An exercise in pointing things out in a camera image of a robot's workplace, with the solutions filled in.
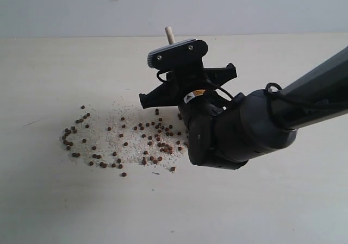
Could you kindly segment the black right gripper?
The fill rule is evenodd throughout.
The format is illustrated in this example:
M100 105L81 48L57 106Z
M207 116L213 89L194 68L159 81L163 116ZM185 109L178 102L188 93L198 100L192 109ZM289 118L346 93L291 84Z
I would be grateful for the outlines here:
M216 89L237 78L236 67L203 67L201 59L176 60L156 58L157 78L162 82L148 94L140 93L143 109L158 107L185 107L190 102L217 106Z

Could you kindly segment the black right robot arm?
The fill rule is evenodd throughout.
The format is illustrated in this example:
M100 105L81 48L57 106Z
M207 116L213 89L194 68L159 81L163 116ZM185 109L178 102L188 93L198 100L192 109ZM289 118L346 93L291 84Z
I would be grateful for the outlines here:
M188 131L193 165L236 170L250 159L289 147L297 131L347 114L347 50L285 88L268 83L249 95L222 98L234 65L204 68L207 48L166 46L149 53L166 80L139 96L143 108L177 107Z

